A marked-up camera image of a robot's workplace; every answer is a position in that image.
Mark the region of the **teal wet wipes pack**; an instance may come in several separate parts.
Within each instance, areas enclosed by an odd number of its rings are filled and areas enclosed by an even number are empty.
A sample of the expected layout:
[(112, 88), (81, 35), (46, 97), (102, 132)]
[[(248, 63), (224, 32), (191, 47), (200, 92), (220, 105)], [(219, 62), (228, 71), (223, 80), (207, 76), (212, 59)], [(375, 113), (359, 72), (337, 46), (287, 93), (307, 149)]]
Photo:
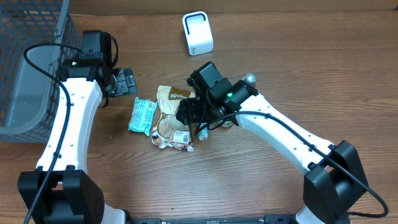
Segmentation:
[(135, 97), (128, 131), (144, 133), (149, 136), (157, 105), (157, 102), (143, 100), (138, 96)]

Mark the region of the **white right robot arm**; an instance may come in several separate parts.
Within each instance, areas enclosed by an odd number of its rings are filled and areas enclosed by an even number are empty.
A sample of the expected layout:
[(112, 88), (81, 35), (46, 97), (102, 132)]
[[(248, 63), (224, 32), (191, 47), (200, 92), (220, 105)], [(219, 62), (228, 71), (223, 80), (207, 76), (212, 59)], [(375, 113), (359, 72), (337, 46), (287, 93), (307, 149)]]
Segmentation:
[(294, 223), (339, 223), (368, 186), (356, 148), (322, 139), (278, 112), (246, 80), (235, 84), (207, 62), (187, 78), (195, 96), (180, 102), (177, 119), (197, 129), (224, 121), (256, 134), (287, 158), (303, 176), (305, 206)]

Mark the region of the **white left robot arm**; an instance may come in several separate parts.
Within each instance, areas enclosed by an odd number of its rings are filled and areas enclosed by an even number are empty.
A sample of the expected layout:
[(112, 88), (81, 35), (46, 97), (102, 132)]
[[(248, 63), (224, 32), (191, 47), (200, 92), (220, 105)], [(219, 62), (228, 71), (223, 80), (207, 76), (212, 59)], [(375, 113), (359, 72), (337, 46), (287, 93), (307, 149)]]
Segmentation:
[(51, 75), (60, 96), (45, 150), (35, 170), (21, 172), (17, 183), (28, 213), (25, 223), (132, 223), (130, 213), (104, 201), (87, 174), (87, 152), (96, 110), (110, 98), (136, 93), (130, 68), (116, 67), (116, 38), (86, 30), (76, 54)]

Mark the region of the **yellow oil bottle silver cap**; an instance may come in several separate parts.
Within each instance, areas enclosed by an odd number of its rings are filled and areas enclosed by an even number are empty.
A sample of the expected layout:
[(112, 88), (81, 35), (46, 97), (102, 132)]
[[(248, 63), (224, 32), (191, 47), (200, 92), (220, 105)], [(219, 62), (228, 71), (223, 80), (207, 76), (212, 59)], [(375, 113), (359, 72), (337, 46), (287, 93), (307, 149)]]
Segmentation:
[(254, 73), (247, 73), (245, 76), (242, 77), (242, 80), (253, 87), (256, 86), (257, 78)]

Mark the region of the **small teal tissue pack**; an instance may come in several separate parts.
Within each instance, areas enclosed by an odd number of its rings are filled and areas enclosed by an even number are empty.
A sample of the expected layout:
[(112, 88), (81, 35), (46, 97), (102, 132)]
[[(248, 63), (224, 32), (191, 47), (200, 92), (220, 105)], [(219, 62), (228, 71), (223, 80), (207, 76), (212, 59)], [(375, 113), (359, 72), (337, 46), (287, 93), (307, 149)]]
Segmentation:
[(198, 140), (199, 141), (206, 141), (209, 137), (209, 130), (208, 128), (202, 129), (198, 134), (197, 134)]

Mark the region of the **brown Pantree snack bag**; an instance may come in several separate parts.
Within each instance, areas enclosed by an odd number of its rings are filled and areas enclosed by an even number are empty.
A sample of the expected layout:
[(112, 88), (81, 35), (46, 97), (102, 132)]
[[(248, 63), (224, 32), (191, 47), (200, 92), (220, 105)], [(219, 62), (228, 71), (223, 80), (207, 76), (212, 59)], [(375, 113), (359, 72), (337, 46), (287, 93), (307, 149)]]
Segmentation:
[(193, 92), (187, 90), (164, 85), (158, 87), (160, 118), (152, 128), (151, 141), (154, 145), (161, 149), (172, 147), (181, 151), (194, 151), (189, 125), (184, 125), (176, 117), (180, 101), (194, 96)]

